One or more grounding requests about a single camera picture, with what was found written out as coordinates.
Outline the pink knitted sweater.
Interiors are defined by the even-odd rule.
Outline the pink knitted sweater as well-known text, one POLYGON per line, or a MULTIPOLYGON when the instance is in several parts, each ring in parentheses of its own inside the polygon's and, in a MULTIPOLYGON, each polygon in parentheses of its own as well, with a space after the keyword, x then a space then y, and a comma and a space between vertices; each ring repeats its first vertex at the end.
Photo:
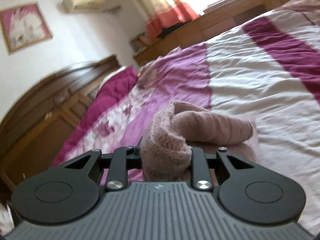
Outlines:
POLYGON ((208 153, 226 147, 255 162, 255 121, 214 113, 183 101, 169 103, 153 116, 140 145, 144 179, 190 181, 190 146, 208 153))

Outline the black clothes on cabinet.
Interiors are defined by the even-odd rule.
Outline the black clothes on cabinet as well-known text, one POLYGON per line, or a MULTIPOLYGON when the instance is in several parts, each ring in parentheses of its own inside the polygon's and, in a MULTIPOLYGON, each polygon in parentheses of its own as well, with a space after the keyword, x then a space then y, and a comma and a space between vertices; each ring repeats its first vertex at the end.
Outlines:
POLYGON ((164 39, 166 36, 168 36, 170 33, 176 31, 177 29, 181 28, 182 26, 186 25, 190 21, 187 22, 180 22, 176 23, 175 25, 172 25, 167 28, 162 28, 161 32, 157 35, 157 38, 164 39))

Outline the dark wooden headboard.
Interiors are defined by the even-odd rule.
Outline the dark wooden headboard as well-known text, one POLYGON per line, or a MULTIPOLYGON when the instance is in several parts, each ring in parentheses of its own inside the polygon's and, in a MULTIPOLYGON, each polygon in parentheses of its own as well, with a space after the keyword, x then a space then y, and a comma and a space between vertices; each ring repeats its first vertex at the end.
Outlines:
POLYGON ((1 122, 1 180, 11 191, 51 166, 104 77, 119 68, 114 55, 68 66, 41 80, 14 104, 1 122))

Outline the purple white striped bedspread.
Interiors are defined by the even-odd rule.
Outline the purple white striped bedspread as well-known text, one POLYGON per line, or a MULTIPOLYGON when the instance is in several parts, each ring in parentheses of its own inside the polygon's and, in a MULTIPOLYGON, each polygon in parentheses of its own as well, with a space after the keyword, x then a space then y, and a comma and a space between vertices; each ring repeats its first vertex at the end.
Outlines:
POLYGON ((319 0, 291 0, 206 42, 175 48, 140 68, 107 117, 103 153, 141 144, 173 101, 255 121, 256 163, 306 192, 302 226, 319 232, 319 0))

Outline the magenta pillow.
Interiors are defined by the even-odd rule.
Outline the magenta pillow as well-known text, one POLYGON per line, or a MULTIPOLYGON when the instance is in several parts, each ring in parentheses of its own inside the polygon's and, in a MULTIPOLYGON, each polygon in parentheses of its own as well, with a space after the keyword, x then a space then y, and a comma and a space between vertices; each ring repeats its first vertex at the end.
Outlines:
POLYGON ((92 105, 75 131, 64 142, 52 166, 60 165, 93 148, 103 148, 102 139, 116 131, 107 115, 128 98, 137 79, 137 73, 132 66, 123 66, 103 79, 92 105))

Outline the stack of books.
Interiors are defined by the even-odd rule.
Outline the stack of books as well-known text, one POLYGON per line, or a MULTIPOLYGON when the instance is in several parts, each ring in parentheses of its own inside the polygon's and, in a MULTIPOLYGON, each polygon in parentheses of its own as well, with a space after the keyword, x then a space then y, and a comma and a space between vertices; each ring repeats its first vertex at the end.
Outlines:
POLYGON ((153 43, 154 41, 146 33, 138 34, 130 40, 130 45, 136 54, 153 45, 153 43))

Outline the framed pink flower picture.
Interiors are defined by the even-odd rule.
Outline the framed pink flower picture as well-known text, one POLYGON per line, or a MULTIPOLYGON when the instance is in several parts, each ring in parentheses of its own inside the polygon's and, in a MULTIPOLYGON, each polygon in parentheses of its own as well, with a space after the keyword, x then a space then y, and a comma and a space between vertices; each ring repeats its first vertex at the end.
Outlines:
POLYGON ((1 29, 9 54, 53 38, 37 2, 2 9, 1 29))

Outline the long wooden low cabinet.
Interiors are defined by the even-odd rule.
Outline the long wooden low cabinet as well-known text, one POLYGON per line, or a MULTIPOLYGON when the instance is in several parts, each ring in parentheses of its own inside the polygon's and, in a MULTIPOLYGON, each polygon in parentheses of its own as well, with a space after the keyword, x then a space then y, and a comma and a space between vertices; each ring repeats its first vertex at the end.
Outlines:
POLYGON ((224 0, 204 11, 204 15, 184 24, 133 58, 144 64, 167 55, 176 47, 187 48, 206 41, 290 0, 224 0))

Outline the red patterned curtain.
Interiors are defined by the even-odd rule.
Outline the red patterned curtain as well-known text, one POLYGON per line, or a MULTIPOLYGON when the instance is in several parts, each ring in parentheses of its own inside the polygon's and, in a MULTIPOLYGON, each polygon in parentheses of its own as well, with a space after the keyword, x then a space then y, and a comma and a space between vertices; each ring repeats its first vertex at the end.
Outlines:
POLYGON ((182 0, 132 0, 142 14, 149 38, 156 39, 165 28, 198 18, 191 6, 182 0))

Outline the white wall air conditioner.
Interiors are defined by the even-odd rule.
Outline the white wall air conditioner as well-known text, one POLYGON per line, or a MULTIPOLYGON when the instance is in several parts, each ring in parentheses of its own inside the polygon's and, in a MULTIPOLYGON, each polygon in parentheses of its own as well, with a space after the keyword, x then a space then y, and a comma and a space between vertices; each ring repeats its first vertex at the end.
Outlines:
POLYGON ((68 13, 103 12, 106 9, 105 0, 63 0, 62 5, 68 13))

